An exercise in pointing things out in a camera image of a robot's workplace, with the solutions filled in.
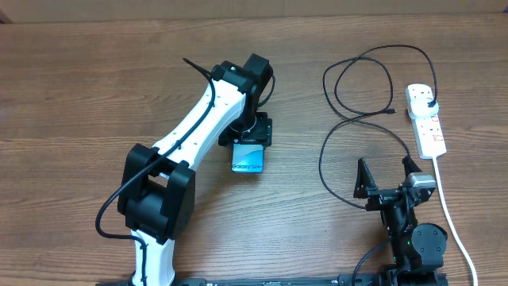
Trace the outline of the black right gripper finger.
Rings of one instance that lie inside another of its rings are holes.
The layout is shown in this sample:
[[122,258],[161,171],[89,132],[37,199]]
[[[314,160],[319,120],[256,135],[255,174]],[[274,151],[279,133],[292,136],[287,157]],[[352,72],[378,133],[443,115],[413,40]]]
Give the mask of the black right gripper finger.
[[411,156],[405,156],[402,159],[402,164],[406,175],[409,175],[414,172],[422,172],[422,170],[417,166],[417,164],[414,162]]
[[369,193],[377,190],[377,185],[368,165],[363,157],[358,160],[356,185],[354,187],[353,197],[356,199],[367,199]]

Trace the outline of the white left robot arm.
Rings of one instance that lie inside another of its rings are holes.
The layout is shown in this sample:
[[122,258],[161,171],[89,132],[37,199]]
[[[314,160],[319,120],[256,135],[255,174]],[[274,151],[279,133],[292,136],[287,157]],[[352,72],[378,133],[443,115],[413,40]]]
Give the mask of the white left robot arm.
[[275,86],[269,61],[252,54],[243,66],[225,61],[207,71],[208,86],[190,113],[153,146],[129,151],[118,193],[136,246],[127,285],[171,285],[175,241],[194,211],[198,166],[213,144],[231,149],[233,172],[261,173],[271,146],[272,120],[258,109],[265,87]]

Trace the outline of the blue Galaxy smartphone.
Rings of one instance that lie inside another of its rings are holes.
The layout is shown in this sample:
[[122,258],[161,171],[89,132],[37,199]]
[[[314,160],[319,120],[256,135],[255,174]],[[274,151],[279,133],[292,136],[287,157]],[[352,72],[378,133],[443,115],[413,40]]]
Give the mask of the blue Galaxy smartphone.
[[236,173],[261,173],[264,170],[264,147],[234,144],[231,169]]

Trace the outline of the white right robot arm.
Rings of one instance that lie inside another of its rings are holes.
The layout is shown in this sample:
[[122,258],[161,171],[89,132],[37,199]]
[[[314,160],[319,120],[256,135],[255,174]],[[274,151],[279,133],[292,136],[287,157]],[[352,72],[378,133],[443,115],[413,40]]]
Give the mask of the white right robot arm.
[[433,223],[419,223],[414,208],[427,202],[437,182],[409,157],[402,159],[406,178],[396,188],[379,189],[365,159],[357,165],[353,196],[366,199],[366,211],[378,211],[387,229],[394,263],[384,265],[373,279],[374,285],[443,285],[448,234]]

